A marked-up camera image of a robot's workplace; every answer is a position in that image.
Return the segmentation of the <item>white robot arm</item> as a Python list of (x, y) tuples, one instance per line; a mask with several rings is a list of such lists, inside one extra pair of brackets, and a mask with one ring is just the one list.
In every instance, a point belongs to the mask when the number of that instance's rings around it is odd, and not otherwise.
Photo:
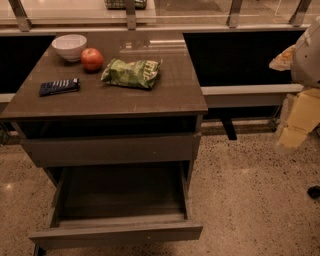
[(291, 72), (294, 83), (303, 86), (283, 102), (274, 150), (279, 154), (295, 151), (320, 124), (320, 17), (296, 43), (278, 54), (269, 64), (276, 71)]

